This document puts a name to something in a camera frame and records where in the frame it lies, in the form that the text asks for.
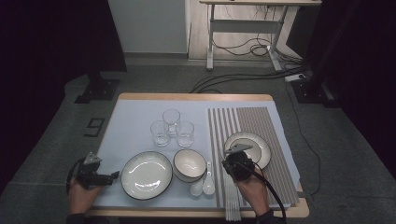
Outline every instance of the white wall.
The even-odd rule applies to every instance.
[[[124,52],[187,53],[190,0],[108,0]]]

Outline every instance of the clear glass cup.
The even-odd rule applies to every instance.
[[[150,127],[154,143],[158,147],[165,147],[169,144],[169,125],[163,120],[157,120]]]
[[[168,109],[163,112],[163,121],[169,125],[169,133],[176,134],[177,125],[180,123],[180,112],[175,109]]]
[[[194,125],[186,120],[177,126],[177,142],[181,147],[189,147],[194,142]]]

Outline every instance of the power strip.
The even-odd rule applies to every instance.
[[[289,77],[285,77],[285,82],[291,82],[295,80],[302,80],[305,79],[305,76],[303,74],[297,74]]]

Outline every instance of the human hand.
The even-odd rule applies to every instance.
[[[262,172],[257,168],[255,172],[262,175]],[[246,180],[237,181],[236,185],[244,199],[250,203],[257,217],[270,210],[267,187],[265,187],[258,177],[251,175]]]
[[[76,179],[70,181],[69,202],[70,214],[86,213],[92,206],[103,186],[84,189]]]

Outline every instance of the white spoon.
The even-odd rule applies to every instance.
[[[205,194],[213,194],[215,192],[215,183],[213,183],[212,179],[212,162],[208,161],[206,163],[206,178],[204,181],[204,193]]]
[[[203,191],[204,180],[200,178],[198,181],[193,183],[190,187],[190,193],[194,196],[200,196]]]

